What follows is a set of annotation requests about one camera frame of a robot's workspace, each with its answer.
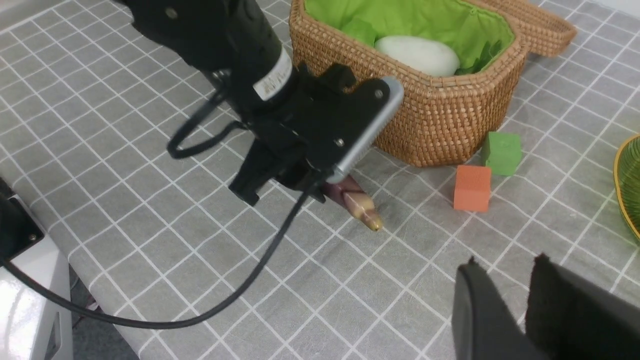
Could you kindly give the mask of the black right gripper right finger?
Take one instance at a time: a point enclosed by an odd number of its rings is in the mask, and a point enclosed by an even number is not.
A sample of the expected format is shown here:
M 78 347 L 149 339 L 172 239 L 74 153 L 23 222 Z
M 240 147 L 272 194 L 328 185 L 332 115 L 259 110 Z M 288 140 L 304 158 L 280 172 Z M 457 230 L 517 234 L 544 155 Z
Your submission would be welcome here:
M 542 254 L 531 273 L 525 333 L 551 360 L 637 360 L 638 306 Z

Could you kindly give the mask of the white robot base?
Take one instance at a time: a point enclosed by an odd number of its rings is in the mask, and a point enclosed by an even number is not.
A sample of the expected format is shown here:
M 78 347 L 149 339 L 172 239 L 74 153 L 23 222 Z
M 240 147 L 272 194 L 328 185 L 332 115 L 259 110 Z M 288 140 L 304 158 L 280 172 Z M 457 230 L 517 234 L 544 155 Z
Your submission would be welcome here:
M 10 186 L 1 182 L 1 258 L 42 287 L 70 299 L 69 264 L 45 228 Z M 71 360 L 72 314 L 0 271 L 0 357 Z

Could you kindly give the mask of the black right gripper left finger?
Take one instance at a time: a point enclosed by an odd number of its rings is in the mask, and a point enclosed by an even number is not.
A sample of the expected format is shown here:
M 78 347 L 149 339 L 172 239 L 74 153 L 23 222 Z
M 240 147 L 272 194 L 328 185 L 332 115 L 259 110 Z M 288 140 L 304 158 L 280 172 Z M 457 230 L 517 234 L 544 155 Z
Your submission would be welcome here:
M 473 257 L 455 274 L 451 319 L 457 360 L 544 360 Z

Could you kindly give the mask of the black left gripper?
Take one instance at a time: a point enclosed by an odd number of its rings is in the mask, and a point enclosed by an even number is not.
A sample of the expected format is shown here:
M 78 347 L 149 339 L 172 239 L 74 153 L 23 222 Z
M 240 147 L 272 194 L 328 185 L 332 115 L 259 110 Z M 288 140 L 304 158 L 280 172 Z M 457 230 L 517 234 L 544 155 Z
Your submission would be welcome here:
M 254 141 L 230 191 L 254 207 L 260 189 L 275 180 L 324 203 L 322 185 L 363 130 L 366 116 L 379 109 L 373 95 L 378 82 L 360 88 L 368 80 L 357 83 L 345 64 L 332 64 L 317 76 L 303 64 L 282 91 L 281 103 L 241 118 Z

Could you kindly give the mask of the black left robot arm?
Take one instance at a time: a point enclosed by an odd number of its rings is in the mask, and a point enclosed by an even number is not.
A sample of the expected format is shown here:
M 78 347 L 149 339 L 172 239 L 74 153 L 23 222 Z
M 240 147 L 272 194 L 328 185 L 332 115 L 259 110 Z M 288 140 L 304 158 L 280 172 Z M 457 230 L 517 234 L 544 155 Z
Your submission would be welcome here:
M 205 75 L 214 94 L 167 144 L 172 158 L 210 150 L 234 130 L 254 141 L 229 189 L 254 206 L 276 180 L 324 202 L 403 101 L 392 76 L 356 85 L 345 64 L 320 75 L 295 65 L 254 0 L 124 0 L 133 27 Z

